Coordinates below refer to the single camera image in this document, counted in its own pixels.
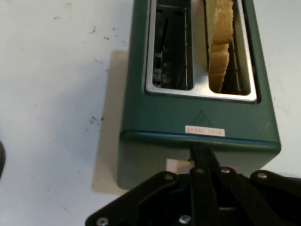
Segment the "screw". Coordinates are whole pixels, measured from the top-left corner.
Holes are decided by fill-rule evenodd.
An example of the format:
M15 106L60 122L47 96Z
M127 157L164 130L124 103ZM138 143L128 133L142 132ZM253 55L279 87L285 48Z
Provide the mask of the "screw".
M188 225L190 223L190 221L191 221L191 217L188 215L182 215L179 218L179 223L182 225Z
M222 172L222 173L230 173L230 169L227 168L227 167L223 167L223 168L221 169L221 172Z
M204 173L204 170L203 169L197 169L196 172L197 173Z
M268 177L265 173L258 173L257 176L262 179L265 179Z
M166 180L173 180L174 177L173 177L173 175L167 173L167 174L165 174L165 179L166 179Z
M109 224L109 220L107 218L99 218L96 222L97 226L107 226Z

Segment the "label sticker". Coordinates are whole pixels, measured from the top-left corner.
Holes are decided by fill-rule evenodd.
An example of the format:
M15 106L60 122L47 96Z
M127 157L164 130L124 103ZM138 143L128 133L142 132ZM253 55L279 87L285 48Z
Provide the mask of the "label sticker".
M215 136L215 137L225 136L224 129L201 127L201 126L185 126L185 133L208 135L208 136Z

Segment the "warning triangle symbol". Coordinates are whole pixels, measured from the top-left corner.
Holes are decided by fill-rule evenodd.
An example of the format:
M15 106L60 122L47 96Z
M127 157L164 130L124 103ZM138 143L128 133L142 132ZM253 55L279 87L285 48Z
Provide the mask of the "warning triangle symbol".
M208 117L204 113L203 110L199 112L195 120L193 121L192 125L194 126L205 126L205 127L212 127L212 123L209 121Z

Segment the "toaster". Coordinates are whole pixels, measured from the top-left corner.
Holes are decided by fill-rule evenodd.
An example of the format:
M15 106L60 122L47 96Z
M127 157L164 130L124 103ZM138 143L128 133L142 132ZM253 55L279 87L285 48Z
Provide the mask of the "toaster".
M208 79L206 6L135 0L118 144L119 187L131 189L210 147L248 176L281 150L252 0L233 0L230 61L221 92Z

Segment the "bread slice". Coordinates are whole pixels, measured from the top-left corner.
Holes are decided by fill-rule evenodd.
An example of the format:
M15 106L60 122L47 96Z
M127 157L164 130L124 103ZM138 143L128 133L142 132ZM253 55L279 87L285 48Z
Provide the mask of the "bread slice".
M219 93L229 63L229 43L233 36L232 0L206 0L209 86Z

